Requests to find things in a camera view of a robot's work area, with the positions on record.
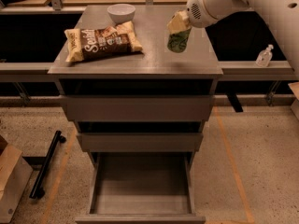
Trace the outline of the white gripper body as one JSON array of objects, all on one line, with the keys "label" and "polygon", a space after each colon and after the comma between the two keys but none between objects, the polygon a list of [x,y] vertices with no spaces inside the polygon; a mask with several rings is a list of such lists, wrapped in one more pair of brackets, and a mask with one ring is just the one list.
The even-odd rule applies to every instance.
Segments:
[{"label": "white gripper body", "polygon": [[206,10],[204,0],[188,0],[187,13],[193,27],[204,28],[212,23],[212,18]]}]

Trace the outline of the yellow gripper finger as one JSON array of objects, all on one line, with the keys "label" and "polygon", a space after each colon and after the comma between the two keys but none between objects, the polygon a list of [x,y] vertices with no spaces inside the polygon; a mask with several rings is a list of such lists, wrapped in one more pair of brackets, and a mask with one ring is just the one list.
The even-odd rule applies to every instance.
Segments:
[{"label": "yellow gripper finger", "polygon": [[171,21],[167,24],[167,29],[171,35],[187,31],[191,27],[190,19],[186,10],[177,11]]}]

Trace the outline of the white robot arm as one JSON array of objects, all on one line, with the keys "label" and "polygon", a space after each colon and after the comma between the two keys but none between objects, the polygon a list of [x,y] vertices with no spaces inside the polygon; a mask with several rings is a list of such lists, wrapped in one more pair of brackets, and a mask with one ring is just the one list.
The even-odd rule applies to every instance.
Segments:
[{"label": "white robot arm", "polygon": [[269,25],[287,61],[299,74],[299,0],[188,0],[167,24],[170,35],[187,35],[248,8]]}]

